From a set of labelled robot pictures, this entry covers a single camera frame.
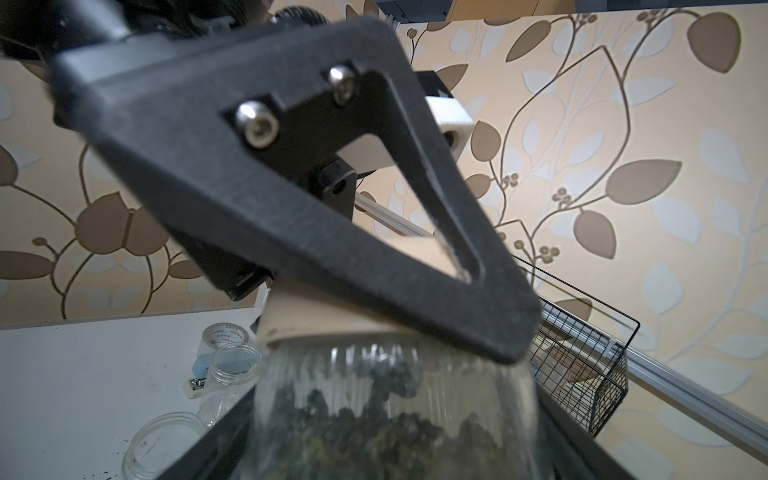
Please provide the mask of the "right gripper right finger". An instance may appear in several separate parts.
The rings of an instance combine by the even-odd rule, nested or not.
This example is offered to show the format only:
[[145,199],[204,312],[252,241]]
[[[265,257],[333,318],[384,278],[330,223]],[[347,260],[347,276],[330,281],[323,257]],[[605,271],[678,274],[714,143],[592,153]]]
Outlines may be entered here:
[[536,393],[540,447],[555,479],[634,479],[539,384]]

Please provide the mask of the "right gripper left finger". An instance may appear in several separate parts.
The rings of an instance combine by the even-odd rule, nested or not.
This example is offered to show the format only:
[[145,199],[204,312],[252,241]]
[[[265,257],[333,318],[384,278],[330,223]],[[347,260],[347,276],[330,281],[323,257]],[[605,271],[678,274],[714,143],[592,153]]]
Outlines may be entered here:
[[252,428],[256,389],[256,386],[252,387],[197,443],[166,469],[159,479],[239,479],[240,463]]

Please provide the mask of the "jar with beige lid back-right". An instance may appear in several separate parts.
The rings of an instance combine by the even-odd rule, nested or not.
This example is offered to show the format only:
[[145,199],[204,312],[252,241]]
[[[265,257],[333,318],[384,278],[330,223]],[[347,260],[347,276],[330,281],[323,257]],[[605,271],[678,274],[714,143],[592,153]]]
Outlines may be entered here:
[[257,337],[243,479],[554,475],[527,360],[497,364],[290,279]]

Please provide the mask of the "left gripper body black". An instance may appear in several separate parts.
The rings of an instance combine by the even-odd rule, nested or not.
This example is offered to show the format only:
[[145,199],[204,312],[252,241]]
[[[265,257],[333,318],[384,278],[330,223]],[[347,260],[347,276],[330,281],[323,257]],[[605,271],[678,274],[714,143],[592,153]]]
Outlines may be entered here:
[[354,233],[357,173],[340,158],[306,173],[254,163],[237,180],[214,171],[173,178],[189,202],[167,208],[167,232],[215,289],[233,301],[282,272],[309,283],[336,273],[334,240]]

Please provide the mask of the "jar with beige lid back-left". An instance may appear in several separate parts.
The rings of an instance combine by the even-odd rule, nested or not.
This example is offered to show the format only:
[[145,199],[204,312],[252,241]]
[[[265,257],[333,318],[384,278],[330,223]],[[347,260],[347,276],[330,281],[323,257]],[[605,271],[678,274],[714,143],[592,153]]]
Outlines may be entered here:
[[239,400],[240,397],[236,394],[222,391],[214,392],[202,398],[197,416],[207,428],[212,428],[226,416]]

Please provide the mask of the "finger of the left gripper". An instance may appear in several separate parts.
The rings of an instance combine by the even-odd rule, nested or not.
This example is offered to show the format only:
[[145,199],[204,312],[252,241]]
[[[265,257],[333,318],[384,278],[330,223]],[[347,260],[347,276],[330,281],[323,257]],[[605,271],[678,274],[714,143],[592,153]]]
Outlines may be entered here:
[[[175,238],[500,363],[526,353],[539,299],[465,184],[386,23],[148,35],[59,53],[49,71],[62,120]],[[385,245],[299,186],[365,134],[382,141],[462,279]]]

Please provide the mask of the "jar with beige lid front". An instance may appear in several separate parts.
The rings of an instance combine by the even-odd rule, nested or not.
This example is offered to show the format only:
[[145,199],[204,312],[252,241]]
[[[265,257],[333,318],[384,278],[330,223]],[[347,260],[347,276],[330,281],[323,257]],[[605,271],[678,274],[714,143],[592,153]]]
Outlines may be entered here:
[[190,412],[170,412],[145,424],[124,454],[123,479],[157,479],[208,431]]

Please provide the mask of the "clear jar with tea leaves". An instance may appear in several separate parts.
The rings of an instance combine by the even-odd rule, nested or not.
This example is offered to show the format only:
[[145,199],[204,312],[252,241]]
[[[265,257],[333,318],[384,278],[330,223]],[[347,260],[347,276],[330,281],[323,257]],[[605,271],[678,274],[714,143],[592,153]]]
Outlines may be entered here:
[[211,360],[203,395],[220,391],[242,395],[260,376],[264,355],[248,344],[229,344],[218,349]]

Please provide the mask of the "tape roll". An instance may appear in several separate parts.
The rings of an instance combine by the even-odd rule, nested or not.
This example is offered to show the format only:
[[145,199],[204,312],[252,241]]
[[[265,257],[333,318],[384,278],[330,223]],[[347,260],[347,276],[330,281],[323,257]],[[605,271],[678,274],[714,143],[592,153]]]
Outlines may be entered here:
[[212,355],[218,349],[230,344],[243,344],[249,341],[248,331],[233,323],[221,322],[208,326],[201,335],[197,356]]

